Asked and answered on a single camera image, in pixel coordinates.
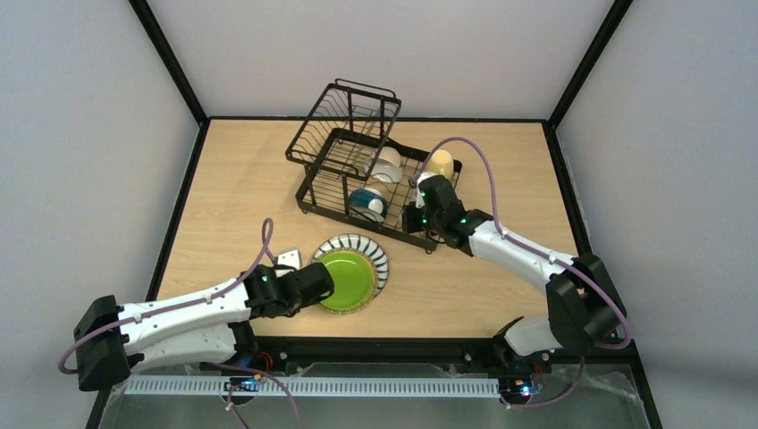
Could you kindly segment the teal patterned white bowl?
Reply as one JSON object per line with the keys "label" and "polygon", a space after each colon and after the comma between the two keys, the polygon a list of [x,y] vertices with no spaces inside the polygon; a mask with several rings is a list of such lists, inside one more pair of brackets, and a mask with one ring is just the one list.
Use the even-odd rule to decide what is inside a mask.
{"label": "teal patterned white bowl", "polygon": [[376,189],[355,189],[348,197],[349,213],[374,223],[383,223],[385,221],[388,208],[388,201]]}

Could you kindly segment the plain white bowl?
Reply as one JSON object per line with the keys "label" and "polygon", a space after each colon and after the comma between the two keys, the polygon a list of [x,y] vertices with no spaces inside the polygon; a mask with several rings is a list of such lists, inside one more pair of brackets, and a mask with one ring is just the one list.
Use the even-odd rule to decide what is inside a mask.
{"label": "plain white bowl", "polygon": [[385,183],[400,182],[403,177],[400,152],[393,147],[383,147],[377,158],[375,155],[376,152],[371,151],[363,160],[364,171]]}

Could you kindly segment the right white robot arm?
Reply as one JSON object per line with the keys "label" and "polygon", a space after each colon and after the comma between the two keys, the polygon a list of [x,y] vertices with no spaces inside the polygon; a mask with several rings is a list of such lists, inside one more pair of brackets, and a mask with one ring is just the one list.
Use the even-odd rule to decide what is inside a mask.
{"label": "right white robot arm", "polygon": [[613,348],[610,336],[628,328],[626,311],[596,255],[552,250],[491,214],[467,210],[441,174],[420,173],[415,190],[403,212],[404,231],[430,233],[450,248],[497,264],[545,296],[545,315],[518,317],[495,335],[505,348],[505,363],[556,349],[583,357],[595,348]]}

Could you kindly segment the yellow mug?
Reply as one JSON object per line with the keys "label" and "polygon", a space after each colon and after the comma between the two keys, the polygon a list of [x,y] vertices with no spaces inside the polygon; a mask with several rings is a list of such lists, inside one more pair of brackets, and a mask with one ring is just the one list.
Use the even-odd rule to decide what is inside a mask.
{"label": "yellow mug", "polygon": [[449,181],[452,181],[455,171],[451,153],[445,149],[434,151],[425,165],[424,172],[442,175]]}

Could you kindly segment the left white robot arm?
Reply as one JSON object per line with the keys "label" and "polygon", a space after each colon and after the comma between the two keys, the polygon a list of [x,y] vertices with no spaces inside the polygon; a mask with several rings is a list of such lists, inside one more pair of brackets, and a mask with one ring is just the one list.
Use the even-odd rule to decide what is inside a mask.
{"label": "left white robot arm", "polygon": [[190,362],[225,363],[255,342],[241,324],[293,317],[330,298],[334,281],[313,263],[255,268],[226,282],[173,299],[117,303],[95,299],[73,330],[73,373],[80,391],[100,391],[132,374]]}

